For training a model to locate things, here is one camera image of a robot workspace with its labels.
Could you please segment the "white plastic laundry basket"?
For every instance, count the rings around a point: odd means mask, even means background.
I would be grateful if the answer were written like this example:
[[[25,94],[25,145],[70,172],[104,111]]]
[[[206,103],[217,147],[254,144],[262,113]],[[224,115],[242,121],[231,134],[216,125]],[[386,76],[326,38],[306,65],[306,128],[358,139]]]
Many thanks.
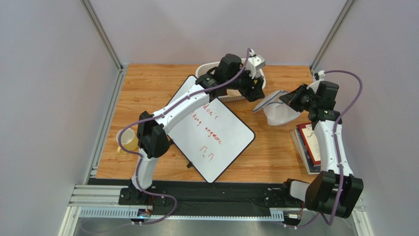
[[[219,62],[203,64],[196,71],[197,84],[208,89],[228,82],[227,85],[210,91],[210,97],[212,99],[218,98],[222,102],[247,100],[246,98],[241,99],[240,97],[227,97],[226,92],[227,89],[234,89],[234,80],[238,77],[250,77],[250,71],[245,69],[247,60],[241,59],[233,54],[226,54]]]

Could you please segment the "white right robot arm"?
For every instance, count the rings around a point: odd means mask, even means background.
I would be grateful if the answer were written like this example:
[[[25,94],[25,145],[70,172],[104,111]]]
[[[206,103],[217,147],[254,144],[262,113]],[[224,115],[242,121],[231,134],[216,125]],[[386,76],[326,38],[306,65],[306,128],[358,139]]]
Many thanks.
[[[284,188],[289,199],[304,202],[306,208],[331,217],[348,218],[362,191],[363,181],[354,177],[346,159],[342,141],[342,114],[334,110],[338,84],[317,81],[302,84],[286,93],[277,91],[260,102],[255,109],[276,105],[281,113],[270,125],[287,123],[302,111],[308,111],[314,134],[318,140],[321,171],[311,182],[288,179]]]

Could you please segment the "yellow mug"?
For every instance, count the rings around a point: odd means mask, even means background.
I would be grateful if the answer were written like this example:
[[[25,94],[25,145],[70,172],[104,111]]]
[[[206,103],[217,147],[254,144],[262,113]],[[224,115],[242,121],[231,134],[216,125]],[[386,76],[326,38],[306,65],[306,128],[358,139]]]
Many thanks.
[[[118,143],[118,138],[120,137],[120,134],[122,133],[122,129],[117,133],[116,135],[116,141]],[[136,136],[136,132],[131,129],[128,128],[126,129],[122,135],[121,135],[121,144],[122,146],[129,150],[129,151],[136,151],[138,150],[138,138]],[[122,154],[122,153],[126,153],[120,146],[118,146],[117,148],[117,153],[118,154]]]

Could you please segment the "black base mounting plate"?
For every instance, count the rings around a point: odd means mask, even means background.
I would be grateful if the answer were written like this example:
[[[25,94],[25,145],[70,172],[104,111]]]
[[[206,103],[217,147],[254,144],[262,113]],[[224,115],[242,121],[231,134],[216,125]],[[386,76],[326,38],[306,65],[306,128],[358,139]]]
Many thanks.
[[[154,215],[269,216],[272,208],[300,210],[302,201],[290,197],[279,183],[206,183],[155,180],[142,193],[131,183],[121,189],[119,205],[152,207]]]

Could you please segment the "white whiteboard with red writing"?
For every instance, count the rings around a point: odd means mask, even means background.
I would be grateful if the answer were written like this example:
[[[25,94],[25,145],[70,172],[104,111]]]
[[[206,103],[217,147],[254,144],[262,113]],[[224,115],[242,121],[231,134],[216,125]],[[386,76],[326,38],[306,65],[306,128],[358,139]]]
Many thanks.
[[[255,133],[219,99],[192,111],[168,134],[208,183],[255,140]]]

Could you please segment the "red hardcover book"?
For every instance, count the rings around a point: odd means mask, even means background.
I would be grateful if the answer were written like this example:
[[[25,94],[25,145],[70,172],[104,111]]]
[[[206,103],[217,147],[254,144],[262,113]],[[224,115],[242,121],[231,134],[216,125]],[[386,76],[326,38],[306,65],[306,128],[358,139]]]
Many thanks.
[[[304,142],[312,164],[314,166],[320,166],[320,148],[312,124],[310,122],[299,124],[297,125],[297,130]]]

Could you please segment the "beige bra in basket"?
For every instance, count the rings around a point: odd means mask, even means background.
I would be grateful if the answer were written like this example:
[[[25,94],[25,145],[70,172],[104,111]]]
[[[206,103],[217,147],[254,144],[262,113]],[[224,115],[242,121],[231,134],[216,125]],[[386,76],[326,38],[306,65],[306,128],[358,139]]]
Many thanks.
[[[240,97],[241,99],[244,98],[244,96],[240,93],[239,90],[227,89],[226,92],[227,92],[227,97],[232,97],[232,98]]]

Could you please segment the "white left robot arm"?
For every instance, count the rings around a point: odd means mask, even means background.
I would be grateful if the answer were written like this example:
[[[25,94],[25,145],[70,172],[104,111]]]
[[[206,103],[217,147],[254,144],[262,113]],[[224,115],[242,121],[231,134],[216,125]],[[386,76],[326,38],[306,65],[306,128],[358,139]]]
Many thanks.
[[[123,194],[123,200],[131,200],[141,205],[151,202],[155,194],[148,189],[152,184],[156,164],[171,145],[167,136],[188,114],[225,95],[227,90],[237,90],[249,102],[264,98],[265,78],[261,69],[265,65],[263,57],[255,54],[252,49],[248,49],[245,59],[226,54],[204,74],[195,77],[194,84],[181,97],[153,114],[140,114],[135,123],[137,143],[133,150],[122,144],[122,136],[131,126],[123,128],[117,135],[119,148],[138,156],[136,170],[127,187],[128,192]]]

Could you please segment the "white mesh laundry bag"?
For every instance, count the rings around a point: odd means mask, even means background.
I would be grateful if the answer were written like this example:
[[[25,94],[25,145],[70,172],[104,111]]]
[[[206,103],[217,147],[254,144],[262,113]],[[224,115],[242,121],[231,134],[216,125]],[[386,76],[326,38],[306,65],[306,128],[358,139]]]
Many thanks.
[[[287,124],[297,119],[301,112],[297,112],[280,100],[280,96],[288,94],[288,91],[278,90],[266,96],[252,110],[253,113],[263,110],[267,117],[267,123],[270,126],[279,126]]]

